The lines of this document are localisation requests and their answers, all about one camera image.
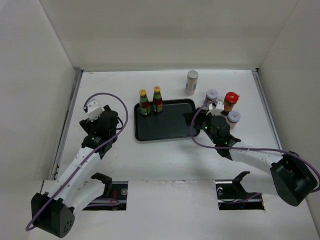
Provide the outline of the green-label sauce bottle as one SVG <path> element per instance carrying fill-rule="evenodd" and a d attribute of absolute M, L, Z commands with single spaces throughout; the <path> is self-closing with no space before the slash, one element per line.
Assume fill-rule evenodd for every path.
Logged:
<path fill-rule="evenodd" d="M 161 88 L 159 86 L 155 86 L 153 88 L 153 110 L 155 113 L 160 113 L 163 110 L 163 99 L 161 95 Z"/>

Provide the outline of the red-label sauce bottle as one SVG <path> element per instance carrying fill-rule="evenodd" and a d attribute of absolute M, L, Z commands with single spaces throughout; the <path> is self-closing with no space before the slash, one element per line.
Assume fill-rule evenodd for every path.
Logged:
<path fill-rule="evenodd" d="M 148 116 L 150 114 L 150 102 L 145 89 L 139 91 L 139 109 L 143 116 Z"/>

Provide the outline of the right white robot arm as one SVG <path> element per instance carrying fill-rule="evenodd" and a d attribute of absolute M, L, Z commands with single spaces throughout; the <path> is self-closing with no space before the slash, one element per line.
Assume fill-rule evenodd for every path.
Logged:
<path fill-rule="evenodd" d="M 287 204 L 296 207 L 320 190 L 319 172 L 295 152 L 245 145 L 230 133 L 231 127 L 223 116 L 210 115 L 201 108 L 183 117 L 191 131 L 205 132 L 213 143 L 211 149 L 221 157 L 269 174 L 277 195 Z"/>

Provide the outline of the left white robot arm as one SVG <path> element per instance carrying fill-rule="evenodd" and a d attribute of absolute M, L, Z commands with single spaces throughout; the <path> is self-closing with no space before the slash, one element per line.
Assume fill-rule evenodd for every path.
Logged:
<path fill-rule="evenodd" d="M 71 230 L 75 216 L 95 198 L 108 199 L 112 195 L 112 178 L 93 173 L 117 140 L 118 113 L 108 105 L 87 105 L 88 118 L 80 121 L 87 133 L 75 158 L 45 193 L 36 193 L 31 199 L 32 219 L 26 231 L 39 228 L 58 238 Z"/>

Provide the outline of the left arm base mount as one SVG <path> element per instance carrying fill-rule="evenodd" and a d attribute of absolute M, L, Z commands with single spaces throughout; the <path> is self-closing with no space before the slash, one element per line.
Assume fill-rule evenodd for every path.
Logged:
<path fill-rule="evenodd" d="M 95 198 L 84 211 L 126 211 L 128 198 L 128 181 L 113 181 L 111 177 L 96 173 L 92 177 L 104 184 L 102 195 Z"/>

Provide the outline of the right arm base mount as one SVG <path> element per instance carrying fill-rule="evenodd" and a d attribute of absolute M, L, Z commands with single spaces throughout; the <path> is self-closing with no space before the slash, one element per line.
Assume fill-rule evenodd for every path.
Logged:
<path fill-rule="evenodd" d="M 243 171 L 233 179 L 215 181 L 220 211 L 265 210 L 262 193 L 247 192 L 241 184 L 248 174 L 249 171 Z"/>

